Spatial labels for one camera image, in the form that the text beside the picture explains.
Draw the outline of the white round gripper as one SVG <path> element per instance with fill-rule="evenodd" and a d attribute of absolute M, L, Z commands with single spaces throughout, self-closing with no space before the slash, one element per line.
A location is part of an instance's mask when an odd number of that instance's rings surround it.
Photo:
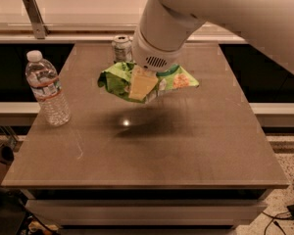
<path fill-rule="evenodd" d="M 132 58 L 138 66 L 131 73 L 128 97 L 142 101 L 158 82 L 154 71 L 168 70 L 179 54 L 179 50 L 164 51 L 153 47 L 138 27 L 132 39 Z"/>

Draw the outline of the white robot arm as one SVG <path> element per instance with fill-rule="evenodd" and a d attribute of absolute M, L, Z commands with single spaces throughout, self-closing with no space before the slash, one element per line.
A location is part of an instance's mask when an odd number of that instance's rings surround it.
<path fill-rule="evenodd" d="M 147 0 L 134 32 L 132 53 L 139 66 L 166 70 L 187 38 L 203 24 L 216 24 L 243 38 L 289 71 L 286 77 L 243 70 L 251 101 L 294 102 L 294 0 Z"/>

